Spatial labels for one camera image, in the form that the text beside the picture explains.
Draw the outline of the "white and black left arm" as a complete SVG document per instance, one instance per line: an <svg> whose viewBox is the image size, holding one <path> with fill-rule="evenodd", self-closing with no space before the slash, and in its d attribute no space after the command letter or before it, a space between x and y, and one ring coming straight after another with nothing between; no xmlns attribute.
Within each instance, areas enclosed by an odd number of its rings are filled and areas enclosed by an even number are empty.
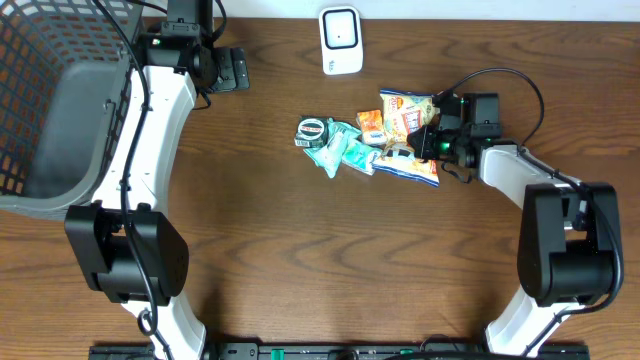
<svg viewBox="0 0 640 360"><path fill-rule="evenodd" d="M65 233L88 287L150 339L141 357L205 359L212 351L184 291L189 249L168 219L168 187L197 97L248 88L246 56L201 35L144 33L128 50L130 103L115 154L90 203L68 208Z"/></svg>

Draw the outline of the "teal snack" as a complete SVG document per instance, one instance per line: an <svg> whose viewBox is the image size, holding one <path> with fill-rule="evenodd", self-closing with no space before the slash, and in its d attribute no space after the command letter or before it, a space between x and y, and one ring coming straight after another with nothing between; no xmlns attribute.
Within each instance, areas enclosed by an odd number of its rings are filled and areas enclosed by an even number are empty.
<svg viewBox="0 0 640 360"><path fill-rule="evenodd" d="M305 149L304 153L317 167L323 168L329 178L334 178L349 142L360 135L361 131L349 123L332 122L329 124L328 142L320 148Z"/></svg>

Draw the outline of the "round label dark packet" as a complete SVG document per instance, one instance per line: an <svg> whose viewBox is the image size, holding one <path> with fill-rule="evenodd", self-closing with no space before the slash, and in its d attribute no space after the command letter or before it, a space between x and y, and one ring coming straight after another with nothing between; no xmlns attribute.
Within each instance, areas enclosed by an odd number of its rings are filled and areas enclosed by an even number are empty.
<svg viewBox="0 0 640 360"><path fill-rule="evenodd" d="M301 116L294 136L294 145L303 148L321 148L328 143L332 117Z"/></svg>

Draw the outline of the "orange small packet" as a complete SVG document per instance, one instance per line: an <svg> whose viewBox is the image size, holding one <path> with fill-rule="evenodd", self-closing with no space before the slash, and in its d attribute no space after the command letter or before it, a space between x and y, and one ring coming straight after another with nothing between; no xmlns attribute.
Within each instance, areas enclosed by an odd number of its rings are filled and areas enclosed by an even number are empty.
<svg viewBox="0 0 640 360"><path fill-rule="evenodd" d="M387 136L380 110L358 112L356 121L360 127L362 141L371 146L384 145Z"/></svg>

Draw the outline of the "yellow snack bag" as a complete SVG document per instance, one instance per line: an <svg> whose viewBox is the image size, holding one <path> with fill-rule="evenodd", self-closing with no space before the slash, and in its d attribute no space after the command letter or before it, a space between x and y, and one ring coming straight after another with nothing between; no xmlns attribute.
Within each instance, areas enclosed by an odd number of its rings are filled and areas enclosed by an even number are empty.
<svg viewBox="0 0 640 360"><path fill-rule="evenodd" d="M433 105L432 95L381 89L380 96L387 143L381 155L373 161L373 169L438 187L436 162L416 155L408 141L410 134L428 125L439 114Z"/></svg>

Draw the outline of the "green tissue pack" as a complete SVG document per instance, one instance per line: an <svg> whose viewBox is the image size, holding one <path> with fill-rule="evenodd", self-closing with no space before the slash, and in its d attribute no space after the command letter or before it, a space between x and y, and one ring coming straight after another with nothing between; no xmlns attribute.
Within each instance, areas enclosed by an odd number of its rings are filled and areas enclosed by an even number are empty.
<svg viewBox="0 0 640 360"><path fill-rule="evenodd" d="M361 173L372 176L375 173L373 162L381 154L381 149L352 139L342 155L342 163Z"/></svg>

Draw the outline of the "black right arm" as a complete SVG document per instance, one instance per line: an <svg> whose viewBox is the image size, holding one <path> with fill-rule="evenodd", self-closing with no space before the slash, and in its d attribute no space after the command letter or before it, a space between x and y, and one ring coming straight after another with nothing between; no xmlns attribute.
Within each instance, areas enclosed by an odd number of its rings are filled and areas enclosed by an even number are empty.
<svg viewBox="0 0 640 360"><path fill-rule="evenodd" d="M535 357L569 317L610 306L623 283L617 195L608 183L582 182L503 135L495 93L432 96L437 120L408 141L422 160L468 170L522 211L517 251L520 286L485 330L489 352Z"/></svg>

